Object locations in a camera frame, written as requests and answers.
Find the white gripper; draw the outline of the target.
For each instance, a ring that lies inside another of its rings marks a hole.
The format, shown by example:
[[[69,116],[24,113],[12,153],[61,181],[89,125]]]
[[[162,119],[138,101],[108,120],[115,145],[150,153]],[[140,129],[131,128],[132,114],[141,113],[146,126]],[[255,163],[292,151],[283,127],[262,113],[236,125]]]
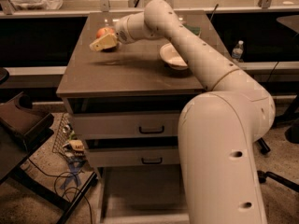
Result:
[[[142,12],[122,17],[115,23],[116,36],[111,33],[104,34],[90,44],[90,49],[92,51],[112,49],[118,45],[118,40],[122,44],[141,40],[144,37],[143,25],[144,15]]]

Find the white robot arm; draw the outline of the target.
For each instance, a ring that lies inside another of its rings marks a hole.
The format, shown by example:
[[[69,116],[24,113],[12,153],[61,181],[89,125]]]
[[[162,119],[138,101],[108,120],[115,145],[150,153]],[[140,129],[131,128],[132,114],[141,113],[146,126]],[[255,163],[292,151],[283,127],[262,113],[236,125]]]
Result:
[[[252,145],[271,128],[275,104],[256,80],[186,28],[163,0],[119,19],[90,48],[166,38],[205,93],[178,121],[178,151],[190,224],[267,224]]]

